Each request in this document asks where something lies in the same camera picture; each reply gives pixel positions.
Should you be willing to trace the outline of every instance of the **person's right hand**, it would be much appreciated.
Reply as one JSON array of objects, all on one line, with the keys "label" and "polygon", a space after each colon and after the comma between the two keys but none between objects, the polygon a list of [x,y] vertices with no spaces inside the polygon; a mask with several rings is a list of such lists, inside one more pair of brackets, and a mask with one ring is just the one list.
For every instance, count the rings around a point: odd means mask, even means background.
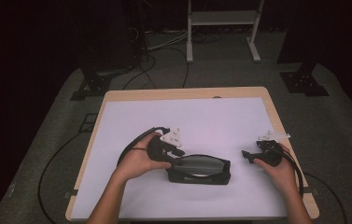
[{"label": "person's right hand", "polygon": [[[282,144],[279,145],[289,152],[288,148]],[[294,190],[298,191],[295,171],[286,159],[282,158],[280,164],[276,167],[273,167],[260,159],[255,159],[254,163],[259,165],[259,167],[271,177],[272,182],[283,195],[293,192]]]}]

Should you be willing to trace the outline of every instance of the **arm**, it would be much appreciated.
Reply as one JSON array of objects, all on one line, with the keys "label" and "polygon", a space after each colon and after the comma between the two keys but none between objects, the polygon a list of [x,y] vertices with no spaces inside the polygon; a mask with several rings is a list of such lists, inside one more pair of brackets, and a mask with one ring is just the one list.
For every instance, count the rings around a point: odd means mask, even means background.
[{"label": "arm", "polygon": [[[150,139],[156,134],[158,133],[149,134],[134,147],[147,148]],[[118,223],[120,204],[127,181],[150,170],[170,167],[171,164],[168,162],[152,161],[145,150],[132,149],[129,151],[109,178],[99,202],[88,219],[88,223]]]},{"label": "arm", "polygon": [[[288,148],[281,144],[280,146],[289,152]],[[284,158],[276,167],[272,167],[259,159],[255,159],[254,163],[259,165],[271,177],[272,182],[282,194],[287,207],[289,223],[313,223],[298,192],[295,172],[291,164]]]}]

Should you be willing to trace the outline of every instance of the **hand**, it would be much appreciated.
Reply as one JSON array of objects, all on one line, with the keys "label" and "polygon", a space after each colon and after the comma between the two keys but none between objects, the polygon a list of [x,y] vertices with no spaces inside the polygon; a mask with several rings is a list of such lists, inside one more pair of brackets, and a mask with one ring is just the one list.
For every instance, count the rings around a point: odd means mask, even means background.
[{"label": "hand", "polygon": [[113,175],[126,182],[129,179],[136,178],[151,170],[170,168],[171,164],[169,162],[153,161],[150,159],[147,151],[144,149],[147,148],[149,141],[156,135],[160,134],[156,132],[150,133],[141,139],[141,141],[134,146],[134,148],[138,149],[132,149],[126,153]]},{"label": "hand", "polygon": [[[289,153],[288,148],[282,144],[279,145]],[[273,167],[260,159],[255,159],[254,163],[259,165],[259,167],[271,177],[272,182],[283,195],[294,192],[294,190],[298,191],[295,171],[286,159],[282,158],[280,164],[276,167]]]}]

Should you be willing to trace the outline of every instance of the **table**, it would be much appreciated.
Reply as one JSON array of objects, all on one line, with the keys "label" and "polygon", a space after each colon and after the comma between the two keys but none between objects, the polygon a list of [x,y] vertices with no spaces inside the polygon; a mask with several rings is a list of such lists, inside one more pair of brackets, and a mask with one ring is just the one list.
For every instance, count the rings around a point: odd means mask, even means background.
[{"label": "table", "polygon": [[[148,91],[109,91],[104,99],[103,105],[100,109],[100,113],[98,116],[98,120],[96,121],[96,125],[94,127],[92,138],[89,143],[85,158],[82,162],[81,169],[77,178],[77,183],[75,185],[75,190],[79,190],[81,186],[81,181],[83,175],[86,171],[87,163],[92,153],[92,148],[94,145],[94,140],[97,137],[99,124],[103,119],[103,114],[106,110],[106,103],[113,102],[138,102],[138,101],[159,101],[159,100],[193,100],[193,99],[212,99],[213,97],[221,98],[221,99],[233,99],[233,98],[261,98],[264,107],[266,109],[269,120],[273,126],[273,129],[277,133],[285,133],[283,125],[281,124],[281,120],[277,115],[275,110],[275,106],[271,100],[269,92],[263,87],[240,87],[240,88],[208,88],[208,89],[180,89],[180,90],[148,90]],[[298,163],[298,160],[292,150],[290,142],[288,139],[284,139],[280,141],[286,147],[290,148],[291,155],[294,157],[295,161]],[[236,179],[237,174],[232,174],[232,178]],[[303,178],[303,185],[307,188],[308,184],[306,180]],[[311,193],[305,193],[303,197],[303,201],[306,205],[308,213],[311,218],[317,218],[319,215],[318,208],[316,202]],[[76,196],[72,196],[67,212],[67,219],[72,219],[71,214],[75,207]],[[227,219],[235,219],[235,217],[225,217]],[[251,218],[259,218],[255,216],[246,217],[246,219]]]},{"label": "table", "polygon": [[187,62],[193,62],[192,26],[252,24],[251,36],[247,37],[246,40],[254,62],[259,63],[260,55],[255,47],[254,41],[260,24],[260,14],[262,13],[263,3],[264,0],[260,0],[257,10],[192,12],[192,0],[188,0]]}]

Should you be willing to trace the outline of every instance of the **forearm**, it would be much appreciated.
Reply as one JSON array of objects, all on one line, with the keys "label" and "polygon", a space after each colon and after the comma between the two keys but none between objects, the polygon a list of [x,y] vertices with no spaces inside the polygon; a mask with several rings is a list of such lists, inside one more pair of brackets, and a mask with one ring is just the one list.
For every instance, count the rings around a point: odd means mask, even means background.
[{"label": "forearm", "polygon": [[307,213],[306,207],[303,204],[303,200],[298,190],[293,190],[283,194],[284,200],[287,207],[287,214],[290,224],[311,224],[312,219]]},{"label": "forearm", "polygon": [[94,207],[88,223],[118,223],[120,204],[123,198],[126,181],[113,174],[99,202]]}]

